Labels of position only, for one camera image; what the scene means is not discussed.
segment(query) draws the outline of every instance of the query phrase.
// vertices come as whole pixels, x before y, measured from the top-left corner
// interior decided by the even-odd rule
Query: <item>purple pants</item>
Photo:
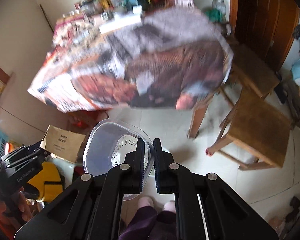
[[[153,207],[139,208],[119,240],[176,240],[176,214]]]

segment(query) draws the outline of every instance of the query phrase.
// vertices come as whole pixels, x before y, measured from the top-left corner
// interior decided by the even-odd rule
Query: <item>yellow object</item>
[[[62,182],[57,167],[53,163],[44,162],[42,164],[43,170],[35,175],[29,184],[39,190],[38,202],[51,202],[62,191]]]

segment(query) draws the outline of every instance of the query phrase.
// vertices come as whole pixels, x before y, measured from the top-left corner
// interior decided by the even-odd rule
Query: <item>hand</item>
[[[19,203],[18,203],[19,210],[22,212],[22,219],[26,222],[28,222],[32,218],[32,214],[30,212],[30,208],[26,202],[25,196],[19,192]],[[5,225],[12,225],[9,218],[4,215],[4,212],[7,210],[6,204],[0,200],[0,221],[1,223]]]

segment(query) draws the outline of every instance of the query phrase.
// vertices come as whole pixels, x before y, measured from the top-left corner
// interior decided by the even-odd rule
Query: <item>shoe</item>
[[[147,206],[154,207],[152,198],[148,196],[139,198],[138,209]]]
[[[170,211],[176,213],[176,203],[174,200],[171,200],[164,204],[162,211]]]

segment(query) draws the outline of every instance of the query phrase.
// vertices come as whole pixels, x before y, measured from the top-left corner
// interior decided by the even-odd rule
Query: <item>person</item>
[[[32,218],[32,214],[30,212],[30,207],[27,204],[25,196],[22,192],[19,192],[19,203],[18,208],[22,212],[22,219],[28,222]],[[15,228],[10,219],[4,214],[7,210],[7,206],[3,201],[0,201],[0,228],[5,233],[5,235],[10,239],[13,240],[14,235],[16,234],[18,228]]]
[[[119,240],[176,240],[176,205],[167,202],[158,214],[153,200],[141,197],[133,219],[119,236]]]

